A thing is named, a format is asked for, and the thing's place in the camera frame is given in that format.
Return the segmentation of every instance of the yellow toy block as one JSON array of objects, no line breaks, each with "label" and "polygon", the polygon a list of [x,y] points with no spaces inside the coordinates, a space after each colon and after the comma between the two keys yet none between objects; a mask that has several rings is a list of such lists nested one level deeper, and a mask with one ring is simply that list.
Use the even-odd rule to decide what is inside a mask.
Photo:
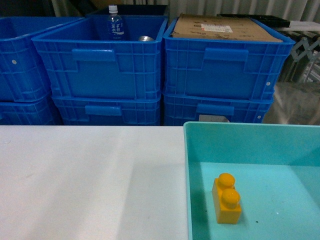
[{"label": "yellow toy block", "polygon": [[237,224],[240,218],[240,195],[235,189],[235,182],[229,173],[222,173],[214,179],[212,197],[218,224]]}]

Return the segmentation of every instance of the cardboard lid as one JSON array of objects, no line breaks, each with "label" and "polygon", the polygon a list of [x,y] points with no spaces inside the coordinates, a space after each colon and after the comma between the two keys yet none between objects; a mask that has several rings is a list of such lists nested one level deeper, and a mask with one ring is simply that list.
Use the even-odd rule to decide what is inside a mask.
[{"label": "cardboard lid", "polygon": [[283,42],[249,18],[181,14],[173,38]]}]

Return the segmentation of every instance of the white table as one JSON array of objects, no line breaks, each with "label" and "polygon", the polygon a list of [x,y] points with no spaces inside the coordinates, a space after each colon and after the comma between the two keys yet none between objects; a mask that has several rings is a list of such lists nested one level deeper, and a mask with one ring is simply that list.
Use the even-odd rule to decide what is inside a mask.
[{"label": "white table", "polygon": [[182,127],[0,126],[0,239],[186,240]]}]

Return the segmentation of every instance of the stacked crates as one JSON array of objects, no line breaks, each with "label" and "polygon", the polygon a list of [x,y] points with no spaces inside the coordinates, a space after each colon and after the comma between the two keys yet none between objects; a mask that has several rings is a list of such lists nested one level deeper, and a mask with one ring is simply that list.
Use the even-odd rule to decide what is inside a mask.
[{"label": "stacked crates", "polygon": [[181,126],[201,115],[261,123],[294,41],[253,20],[283,42],[173,38],[165,34],[164,124]]},{"label": "stacked crates", "polygon": [[61,117],[32,37],[78,17],[0,18],[0,124],[56,125]]},{"label": "stacked crates", "polygon": [[[165,16],[122,16],[125,40],[109,40],[92,15],[32,39],[66,125],[160,124]],[[139,41],[149,36],[153,41]]]}]

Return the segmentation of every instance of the crate handle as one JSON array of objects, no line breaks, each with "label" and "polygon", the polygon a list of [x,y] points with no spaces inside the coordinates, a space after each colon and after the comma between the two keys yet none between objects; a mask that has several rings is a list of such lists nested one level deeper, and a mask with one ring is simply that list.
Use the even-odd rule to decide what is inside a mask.
[{"label": "crate handle", "polygon": [[226,49],[226,48],[209,48],[204,50],[204,59],[219,60],[219,61],[233,61],[246,62],[249,51],[245,49]]},{"label": "crate handle", "polygon": [[120,106],[94,106],[86,105],[84,107],[85,114],[98,116],[122,116]]},{"label": "crate handle", "polygon": [[116,54],[110,49],[72,49],[72,57],[75,61],[115,62]]},{"label": "crate handle", "polygon": [[233,116],[235,113],[235,107],[199,103],[196,107],[196,112],[198,114],[206,115]]}]

